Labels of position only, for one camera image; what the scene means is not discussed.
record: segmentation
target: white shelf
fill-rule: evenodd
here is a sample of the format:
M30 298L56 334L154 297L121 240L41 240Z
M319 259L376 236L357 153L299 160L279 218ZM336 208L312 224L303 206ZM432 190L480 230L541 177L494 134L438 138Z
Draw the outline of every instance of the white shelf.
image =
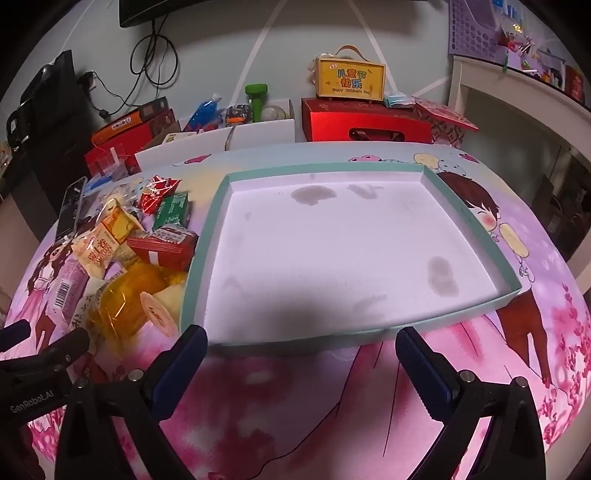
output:
M501 100L545 125L578 150L591 171L591 112L581 104L523 73L511 69L503 73L500 65L454 56L449 106L462 115L470 89ZM591 288L591 233L568 265L585 293Z

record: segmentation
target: green snack box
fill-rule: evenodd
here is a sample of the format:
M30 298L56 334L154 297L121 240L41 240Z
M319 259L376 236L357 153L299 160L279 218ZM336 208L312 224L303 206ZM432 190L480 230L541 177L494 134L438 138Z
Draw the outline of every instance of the green snack box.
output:
M175 193L165 197L156 213L156 220L152 230L156 230L169 223L187 227L187 214L189 212L189 194L187 192Z

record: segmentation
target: blue water bottle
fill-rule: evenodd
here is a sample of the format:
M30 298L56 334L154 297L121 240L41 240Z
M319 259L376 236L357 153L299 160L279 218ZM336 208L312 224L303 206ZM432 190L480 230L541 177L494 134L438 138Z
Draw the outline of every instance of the blue water bottle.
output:
M203 102L188 121L183 132L199 132L216 117L217 104L222 99L217 93L214 93L211 100Z

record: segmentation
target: bottle cap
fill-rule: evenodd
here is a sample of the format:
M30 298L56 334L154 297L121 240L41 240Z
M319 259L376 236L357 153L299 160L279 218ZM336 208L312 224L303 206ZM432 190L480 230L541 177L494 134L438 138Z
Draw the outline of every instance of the bottle cap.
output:
M164 305L152 295L144 291L139 294L139 299L148 320L152 322L160 332L167 337L175 337L178 335L178 327Z

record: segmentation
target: barcode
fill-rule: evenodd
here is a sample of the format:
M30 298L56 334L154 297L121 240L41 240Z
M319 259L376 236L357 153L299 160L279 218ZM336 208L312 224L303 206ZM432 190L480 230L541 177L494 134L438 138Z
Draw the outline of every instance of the barcode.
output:
M62 282L60 284L60 288L57 289L56 299L53 302L53 304L57 308L62 308L64 306L64 303L66 303L66 297L68 295L68 292L70 291L70 287L71 285L66 282Z

